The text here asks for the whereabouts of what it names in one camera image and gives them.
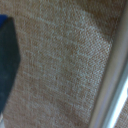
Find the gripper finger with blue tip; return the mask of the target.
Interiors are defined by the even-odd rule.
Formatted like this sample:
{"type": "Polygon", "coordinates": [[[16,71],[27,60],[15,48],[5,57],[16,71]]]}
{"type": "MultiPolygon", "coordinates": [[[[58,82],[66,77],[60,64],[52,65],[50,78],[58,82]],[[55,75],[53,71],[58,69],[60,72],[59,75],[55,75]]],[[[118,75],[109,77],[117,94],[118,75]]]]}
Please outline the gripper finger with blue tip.
{"type": "Polygon", "coordinates": [[[14,19],[0,14],[0,114],[4,111],[20,65],[14,19]]]}

